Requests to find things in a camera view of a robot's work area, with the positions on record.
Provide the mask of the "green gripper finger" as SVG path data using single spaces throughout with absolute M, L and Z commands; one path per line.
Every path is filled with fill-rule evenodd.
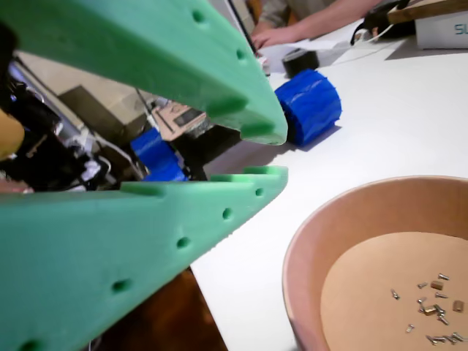
M 1 196 L 1 348 L 79 350 L 286 187 L 281 166 L 207 181 Z
M 287 121 L 245 37 L 207 1 L 3 1 L 20 50 L 207 113 L 254 143 Z

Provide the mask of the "person's left hand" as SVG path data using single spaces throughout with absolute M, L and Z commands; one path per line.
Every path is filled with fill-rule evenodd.
M 277 29 L 263 29 L 252 36 L 252 41 L 256 49 L 269 46 L 297 42 L 303 39 L 303 35 L 295 26 L 288 26 Z

